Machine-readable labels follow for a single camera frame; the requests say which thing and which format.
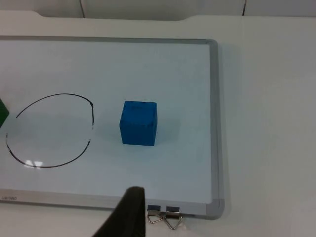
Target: foam cube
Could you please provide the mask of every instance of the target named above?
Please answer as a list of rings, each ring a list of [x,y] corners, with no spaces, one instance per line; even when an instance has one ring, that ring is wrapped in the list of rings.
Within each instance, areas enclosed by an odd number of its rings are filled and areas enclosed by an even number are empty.
[[[157,103],[125,101],[119,128],[124,144],[154,146]]]

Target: metal clip handle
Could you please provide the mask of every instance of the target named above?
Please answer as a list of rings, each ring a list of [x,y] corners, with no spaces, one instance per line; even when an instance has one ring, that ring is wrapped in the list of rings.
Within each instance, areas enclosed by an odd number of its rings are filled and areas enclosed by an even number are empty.
[[[175,226],[172,226],[168,219],[178,219],[179,221]],[[167,224],[167,226],[172,229],[176,230],[178,226],[182,222],[182,216],[180,215],[180,208],[179,207],[173,207],[173,206],[167,206],[166,208],[166,214],[163,217],[164,222]]]
[[[150,224],[155,224],[159,221],[163,220],[163,217],[161,215],[161,211],[160,211],[160,206],[156,206],[156,205],[148,205],[147,206],[147,220],[149,221]],[[150,219],[151,216],[156,216],[159,219],[152,221]]]

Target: white wall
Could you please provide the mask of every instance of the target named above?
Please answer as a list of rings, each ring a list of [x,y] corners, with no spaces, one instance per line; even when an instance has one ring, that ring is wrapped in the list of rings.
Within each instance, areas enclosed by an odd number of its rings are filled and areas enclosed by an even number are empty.
[[[247,0],[249,16],[316,16],[316,0]]]
[[[181,20],[197,14],[241,15],[244,0],[82,0],[87,18]],[[0,9],[82,17],[79,0],[0,0]]]
[[[198,14],[241,15],[244,0],[82,0],[88,18],[182,20]]]
[[[0,0],[0,10],[33,10],[43,16],[82,17],[79,0]]]

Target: whiteboard frame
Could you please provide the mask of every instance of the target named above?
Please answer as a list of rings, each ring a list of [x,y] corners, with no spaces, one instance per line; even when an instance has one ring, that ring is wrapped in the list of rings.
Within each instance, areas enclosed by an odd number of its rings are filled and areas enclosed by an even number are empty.
[[[167,206],[180,208],[182,215],[196,216],[205,219],[219,218],[225,206],[223,194],[223,167],[221,151],[220,98],[218,73],[218,45],[213,39],[142,39],[142,38],[93,38],[93,37],[16,37],[0,36],[0,40],[61,40],[61,41],[103,41],[132,43],[181,43],[207,44],[210,53],[210,100],[211,100],[211,203],[168,201],[146,199],[146,206],[159,205],[161,212]],[[37,191],[19,191],[0,189],[0,201],[14,203],[33,203],[46,205],[66,205],[93,208],[114,209],[121,197],[63,194]]]

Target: black marker line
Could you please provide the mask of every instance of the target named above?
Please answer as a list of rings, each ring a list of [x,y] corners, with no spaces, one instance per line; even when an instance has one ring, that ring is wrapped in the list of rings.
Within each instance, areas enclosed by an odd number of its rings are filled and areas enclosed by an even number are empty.
[[[58,93],[58,94],[54,94],[54,95],[49,95],[49,96],[45,96],[33,103],[31,103],[29,106],[27,106],[24,110],[22,110],[15,118],[17,119],[25,110],[27,110],[30,106],[32,106],[33,104],[37,103],[38,101],[41,101],[43,99],[46,99],[46,98],[49,98],[49,97],[52,97],[52,96],[56,96],[56,95],[72,95],[72,96],[77,96],[77,97],[80,97],[82,99],[85,99],[86,101],[89,102],[90,106],[91,106],[91,110],[92,110],[92,127],[91,129],[93,130],[93,127],[94,127],[94,109],[93,109],[93,103],[88,100],[87,98],[81,96],[81,95],[76,95],[76,94],[71,94],[71,93]],[[25,162],[23,162],[22,160],[20,160],[12,151],[12,149],[9,147],[8,145],[8,133],[6,134],[5,136],[5,142],[6,142],[6,147],[8,148],[10,154],[13,156],[13,158],[15,158],[18,162],[20,162],[21,164],[25,165],[25,166],[28,166],[28,167],[33,167],[33,168],[56,168],[56,167],[61,167],[63,165],[66,165],[66,164],[69,164],[73,161],[75,161],[76,159],[78,159],[79,157],[81,157],[83,155],[83,153],[88,149],[88,146],[90,145],[90,141],[91,139],[89,139],[87,145],[85,146],[84,150],[79,154],[79,156],[75,157],[74,159],[66,162],[66,163],[63,163],[63,164],[59,164],[59,165],[53,165],[53,166],[36,166],[36,165],[30,165],[30,164],[26,164]]]

